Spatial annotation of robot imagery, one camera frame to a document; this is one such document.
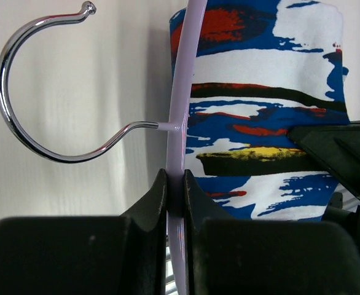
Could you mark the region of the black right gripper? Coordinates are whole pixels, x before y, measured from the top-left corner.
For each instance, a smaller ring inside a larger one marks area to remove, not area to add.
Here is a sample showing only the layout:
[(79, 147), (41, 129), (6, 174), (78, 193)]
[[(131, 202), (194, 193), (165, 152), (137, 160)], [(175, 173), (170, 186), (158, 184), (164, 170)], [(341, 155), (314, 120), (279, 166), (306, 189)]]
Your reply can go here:
[[(297, 126), (288, 137), (360, 201), (360, 121), (348, 125)], [(355, 212), (328, 206), (323, 220), (341, 225), (360, 254), (360, 206)]]

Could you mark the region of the lilac plastic hanger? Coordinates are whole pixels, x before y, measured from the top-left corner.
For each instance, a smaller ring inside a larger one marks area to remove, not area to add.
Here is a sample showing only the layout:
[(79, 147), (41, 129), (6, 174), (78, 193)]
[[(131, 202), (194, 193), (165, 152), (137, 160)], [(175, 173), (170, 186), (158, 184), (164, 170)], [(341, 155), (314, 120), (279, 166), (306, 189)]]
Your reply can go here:
[(168, 122), (132, 122), (120, 129), (101, 147), (81, 155), (61, 155), (41, 146), (20, 125), (12, 109), (8, 80), (10, 67), (18, 49), (32, 35), (56, 25), (80, 23), (96, 12), (96, 6), (85, 1), (75, 14), (49, 15), (30, 21), (19, 28), (6, 42), (0, 54), (0, 112), (9, 130), (30, 151), (59, 163), (81, 163), (95, 159), (108, 152), (125, 135), (137, 128), (166, 131), (166, 172), (169, 176), (168, 238), (174, 280), (178, 294), (189, 294), (186, 267), (184, 185), (186, 153), (186, 127), (189, 115), (189, 99), (197, 47), (202, 28), (206, 1), (189, 1), (182, 23), (179, 46), (174, 67)]

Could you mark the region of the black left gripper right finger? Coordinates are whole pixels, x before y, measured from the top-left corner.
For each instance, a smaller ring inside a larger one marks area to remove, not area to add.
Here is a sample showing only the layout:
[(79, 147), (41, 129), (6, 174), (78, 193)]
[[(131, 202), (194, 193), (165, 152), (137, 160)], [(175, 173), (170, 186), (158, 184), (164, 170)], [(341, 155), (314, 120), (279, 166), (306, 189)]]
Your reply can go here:
[(188, 294), (360, 294), (358, 249), (333, 222), (236, 219), (184, 175)]

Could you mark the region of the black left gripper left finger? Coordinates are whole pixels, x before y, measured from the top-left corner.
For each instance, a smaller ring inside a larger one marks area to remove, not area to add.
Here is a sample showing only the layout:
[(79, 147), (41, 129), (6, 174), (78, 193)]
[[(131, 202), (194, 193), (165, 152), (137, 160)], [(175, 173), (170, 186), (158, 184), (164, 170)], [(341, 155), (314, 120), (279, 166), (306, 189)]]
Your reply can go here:
[(0, 294), (163, 294), (167, 175), (119, 216), (0, 220)]

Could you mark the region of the blue white red patterned trousers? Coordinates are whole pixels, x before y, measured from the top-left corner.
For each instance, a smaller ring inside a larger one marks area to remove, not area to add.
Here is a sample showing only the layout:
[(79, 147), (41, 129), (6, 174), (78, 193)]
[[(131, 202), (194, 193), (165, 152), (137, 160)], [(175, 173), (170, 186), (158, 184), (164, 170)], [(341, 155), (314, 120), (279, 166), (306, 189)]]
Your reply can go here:
[(320, 1), (208, 1), (185, 167), (237, 218), (319, 221), (338, 182), (288, 131), (349, 121), (343, 18)]

